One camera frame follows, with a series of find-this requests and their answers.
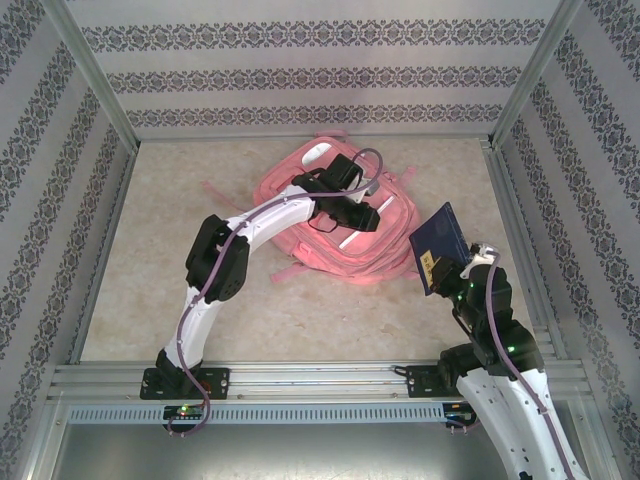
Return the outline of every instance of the pink backpack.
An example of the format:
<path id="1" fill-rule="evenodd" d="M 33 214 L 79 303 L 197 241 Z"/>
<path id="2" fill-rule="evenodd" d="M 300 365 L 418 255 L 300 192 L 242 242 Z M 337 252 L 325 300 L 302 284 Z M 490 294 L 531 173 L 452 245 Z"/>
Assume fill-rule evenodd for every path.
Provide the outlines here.
<path id="1" fill-rule="evenodd" d="M 338 153 L 353 158 L 359 150 L 332 137 L 316 138 L 267 173 L 254 191 L 253 201 L 260 205 L 280 193 L 296 175 L 328 167 Z M 365 178 L 374 175 L 377 162 L 378 159 L 373 155 L 356 161 L 363 167 Z M 415 265 L 409 234 L 418 228 L 420 219 L 415 204 L 404 191 L 404 185 L 414 173 L 415 168 L 409 167 L 398 179 L 385 169 L 379 177 L 378 190 L 372 196 L 364 197 L 363 201 L 380 214 L 380 223 L 375 232 L 356 232 L 344 227 L 331 231 L 335 222 L 325 213 L 320 213 L 308 224 L 295 225 L 275 236 L 273 242 L 278 248 L 295 257 L 298 262 L 272 275 L 272 280 L 282 281 L 309 269 L 360 285 L 374 284 L 400 275 L 415 276 L 408 274 L 408 270 Z"/>

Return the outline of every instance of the ventilated metal strip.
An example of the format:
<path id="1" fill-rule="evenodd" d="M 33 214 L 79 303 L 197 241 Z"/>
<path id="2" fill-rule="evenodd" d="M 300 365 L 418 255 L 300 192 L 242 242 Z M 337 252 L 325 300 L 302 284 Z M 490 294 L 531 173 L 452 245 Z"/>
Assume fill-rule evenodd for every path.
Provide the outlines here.
<path id="1" fill-rule="evenodd" d="M 86 405 L 70 409 L 72 425 L 157 425 L 163 422 L 162 405 Z M 399 405 L 214 405 L 208 423 L 237 424 L 335 424 L 421 423 L 445 421 L 442 403 Z M 180 421 L 180 423 L 197 423 Z"/>
<path id="2" fill-rule="evenodd" d="M 542 358 L 545 360 L 556 359 L 556 349 L 551 341 L 551 335 L 549 334 L 549 328 L 546 326 L 534 326 L 533 333 L 536 337 L 536 343 Z"/>

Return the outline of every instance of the yellow label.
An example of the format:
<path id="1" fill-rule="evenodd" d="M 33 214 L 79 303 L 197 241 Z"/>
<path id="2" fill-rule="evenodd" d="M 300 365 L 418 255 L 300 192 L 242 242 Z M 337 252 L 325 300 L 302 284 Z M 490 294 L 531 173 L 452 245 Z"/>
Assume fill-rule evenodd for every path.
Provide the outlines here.
<path id="1" fill-rule="evenodd" d="M 431 288 L 433 285 L 433 275 L 431 271 L 435 266 L 435 262 L 433 261 L 433 256 L 431 255 L 431 250 L 427 250 L 420 257 L 420 263 L 422 263 L 422 270 L 424 270 L 424 276 L 427 278 L 427 285 Z"/>

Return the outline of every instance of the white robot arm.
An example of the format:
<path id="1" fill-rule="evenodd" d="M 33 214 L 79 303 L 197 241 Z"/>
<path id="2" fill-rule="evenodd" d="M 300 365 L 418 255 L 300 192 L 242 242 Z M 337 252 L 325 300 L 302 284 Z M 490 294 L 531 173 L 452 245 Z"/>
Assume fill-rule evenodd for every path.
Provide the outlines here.
<path id="1" fill-rule="evenodd" d="M 453 315 L 471 340 L 442 352 L 440 371 L 475 411 L 509 478 L 588 480 L 551 401 L 535 340 L 512 318 L 511 286 L 504 270 L 493 265 L 497 252 L 489 245 L 475 244 L 472 253 L 465 266 L 439 259 L 432 271 L 433 290 L 451 299 Z M 491 268 L 497 275 L 490 275 Z M 489 288 L 491 318 L 486 301 Z"/>
<path id="2" fill-rule="evenodd" d="M 276 203 L 277 200 L 284 197 L 291 197 L 296 194 L 305 193 L 301 187 L 289 185 L 285 190 L 273 198 L 269 203 Z M 258 208 L 227 219 L 228 228 L 233 230 L 245 219 L 255 212 Z M 283 230 L 296 225 L 298 223 L 306 222 L 311 218 L 314 213 L 315 201 L 311 198 L 298 198 L 286 203 L 270 208 L 261 213 L 257 218 L 252 220 L 248 225 L 243 227 L 238 236 L 245 237 L 249 244 L 249 255 L 253 253 L 264 242 L 273 238 Z M 189 304 L 200 293 L 200 290 L 194 286 L 190 286 L 187 289 L 187 298 L 185 301 L 184 309 L 189 307 Z M 218 315 L 218 312 L 222 308 L 224 301 L 213 300 L 211 303 L 207 303 L 205 298 L 200 299 L 187 317 L 183 329 L 182 329 L 182 351 L 188 368 L 193 368 L 200 364 L 202 361 L 202 352 L 204 350 L 204 344 L 207 340 L 207 335 L 211 331 L 211 327 Z M 167 359 L 176 366 L 180 365 L 178 359 L 177 350 L 177 330 L 173 334 L 173 337 L 169 343 L 165 346 Z"/>

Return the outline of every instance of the cable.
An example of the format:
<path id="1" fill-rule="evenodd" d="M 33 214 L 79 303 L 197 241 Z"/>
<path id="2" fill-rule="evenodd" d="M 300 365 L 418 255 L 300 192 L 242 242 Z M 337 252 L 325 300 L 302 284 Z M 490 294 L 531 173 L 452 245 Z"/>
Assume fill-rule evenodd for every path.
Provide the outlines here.
<path id="1" fill-rule="evenodd" d="M 336 228 L 339 227 L 338 222 L 336 222 L 336 224 L 333 226 L 333 228 L 331 230 L 322 230 L 318 227 L 314 227 L 313 225 L 311 225 L 311 221 L 307 220 L 307 225 L 309 225 L 309 227 L 313 228 L 314 230 L 320 232 L 320 233 L 333 233 L 336 231 Z"/>
<path id="2" fill-rule="evenodd" d="M 471 425 L 465 425 L 462 422 L 458 422 L 457 420 L 452 420 L 450 418 L 447 418 L 447 421 L 445 422 L 445 426 L 450 423 L 451 424 L 451 435 L 454 435 L 454 432 L 456 431 L 454 428 L 454 425 L 456 427 L 459 427 L 462 429 L 462 433 L 464 435 L 466 435 L 468 432 L 470 432 L 471 430 L 478 428 L 480 426 L 480 420 L 476 420 L 475 422 L 473 422 Z"/>
<path id="3" fill-rule="evenodd" d="M 469 330 L 469 327 L 464 323 L 462 318 L 460 318 L 460 315 L 458 315 L 458 312 L 456 312 L 455 308 L 451 310 L 451 314 L 453 315 L 453 318 L 456 320 L 456 322 L 458 322 L 458 326 L 467 335 L 467 337 L 471 336 L 471 331 Z"/>
<path id="4" fill-rule="evenodd" d="M 288 197 L 279 198 L 279 199 L 277 199 L 277 200 L 275 200 L 275 201 L 273 201 L 271 203 L 268 203 L 266 205 L 262 205 L 260 208 L 258 208 L 256 211 L 254 211 L 252 214 L 247 216 L 247 218 L 245 218 L 244 221 L 240 222 L 240 224 L 231 231 L 231 234 L 229 235 L 227 240 L 222 245 L 222 248 L 220 249 L 220 253 L 218 254 L 218 258 L 216 259 L 216 263 L 214 264 L 213 268 L 211 269 L 211 273 L 209 274 L 209 278 L 207 278 L 207 281 L 205 282 L 204 286 L 202 287 L 202 290 L 200 290 L 200 293 L 198 295 L 194 296 L 191 299 L 191 302 L 189 302 L 189 305 L 187 306 L 185 311 L 182 313 L 182 317 L 180 317 L 180 322 L 178 322 L 178 331 L 176 333 L 176 340 L 177 340 L 176 350 L 178 352 L 178 359 L 180 360 L 180 366 L 182 367 L 182 370 L 184 371 L 184 373 L 187 376 L 187 378 L 189 379 L 189 381 L 191 383 L 193 383 L 193 385 L 202 394 L 202 397 L 204 399 L 204 406 L 205 406 L 206 412 L 202 416 L 202 420 L 200 421 L 200 423 L 196 424 L 191 430 L 188 430 L 186 432 L 176 432 L 175 430 L 172 430 L 171 429 L 171 425 L 172 425 L 173 421 L 178 417 L 170 418 L 169 422 L 167 424 L 167 430 L 169 431 L 169 435 L 179 434 L 180 437 L 182 437 L 182 438 L 187 437 L 189 435 L 193 435 L 194 433 L 196 433 L 198 430 L 200 430 L 201 428 L 203 428 L 205 426 L 205 424 L 209 420 L 209 416 L 211 415 L 211 400 L 209 398 L 209 394 L 207 393 L 205 388 L 202 385 L 200 385 L 200 382 L 198 382 L 198 380 L 195 378 L 195 376 L 191 373 L 191 371 L 189 370 L 189 367 L 187 366 L 187 362 L 184 359 L 184 353 L 182 352 L 182 329 L 184 328 L 184 324 L 185 324 L 185 322 L 187 320 L 187 317 L 189 317 L 189 314 L 191 313 L 191 311 L 195 308 L 196 304 L 201 299 L 204 298 L 204 296 L 209 291 L 209 288 L 211 288 L 211 284 L 213 283 L 213 280 L 215 279 L 216 275 L 218 274 L 218 270 L 220 270 L 220 265 L 222 265 L 222 259 L 224 258 L 224 256 L 226 255 L 227 251 L 229 250 L 229 247 L 230 247 L 231 242 L 233 241 L 233 239 L 238 235 L 240 230 L 242 230 L 243 228 L 245 228 L 246 226 L 249 225 L 249 222 L 254 220 L 256 217 L 258 217 L 262 213 L 266 212 L 270 208 L 273 208 L 276 205 L 280 205 L 281 203 L 286 203 L 286 202 L 291 201 L 291 200 L 297 200 L 299 198 L 346 197 L 347 195 L 352 195 L 354 193 L 359 193 L 359 192 L 362 192 L 363 190 L 367 190 L 370 186 L 372 186 L 373 184 L 375 184 L 375 182 L 378 181 L 378 177 L 380 177 L 380 175 L 382 174 L 382 167 L 383 167 L 382 155 L 380 154 L 380 152 L 378 152 L 374 148 L 363 148 L 358 153 L 356 153 L 352 158 L 352 161 L 355 162 L 358 157 L 360 157 L 360 156 L 362 156 L 362 155 L 364 155 L 365 153 L 368 153 L 368 152 L 373 153 L 375 156 L 378 157 L 378 169 L 376 170 L 376 173 L 371 178 L 371 180 L 369 180 L 363 186 L 354 188 L 353 190 L 347 190 L 347 191 L 343 191 L 343 192 L 326 192 L 326 193 L 308 193 L 308 192 L 305 192 L 305 193 L 296 193 L 295 195 L 290 195 Z"/>
<path id="5" fill-rule="evenodd" d="M 493 277 L 495 276 L 496 269 L 498 268 L 498 262 L 500 261 L 500 254 L 497 250 L 493 252 L 487 252 L 489 255 L 493 255 L 495 260 L 491 264 L 491 268 L 489 268 L 489 274 L 487 276 L 487 290 L 485 292 L 485 303 L 487 304 L 487 316 L 489 318 L 489 328 L 491 329 L 491 337 L 493 338 L 493 342 L 496 345 L 496 350 L 498 350 L 498 355 L 507 366 L 509 371 L 522 383 L 522 386 L 527 391 L 533 402 L 538 407 L 538 411 L 540 415 L 543 416 L 545 423 L 547 424 L 547 428 L 549 429 L 549 434 L 551 435 L 551 439 L 553 440 L 553 445 L 558 452 L 558 456 L 560 457 L 560 463 L 562 463 L 562 468 L 564 468 L 564 472 L 567 474 L 567 478 L 569 480 L 575 480 L 576 477 L 573 475 L 571 471 L 571 466 L 569 465 L 569 460 L 567 460 L 567 456 L 564 453 L 564 449 L 562 448 L 562 444 L 560 443 L 560 438 L 558 437 L 558 432 L 556 431 L 551 418 L 549 417 L 549 409 L 542 403 L 540 397 L 535 392 L 533 387 L 525 380 L 520 371 L 513 364 L 507 351 L 502 345 L 502 341 L 500 340 L 500 336 L 498 335 L 498 327 L 496 326 L 496 319 L 493 316 Z"/>

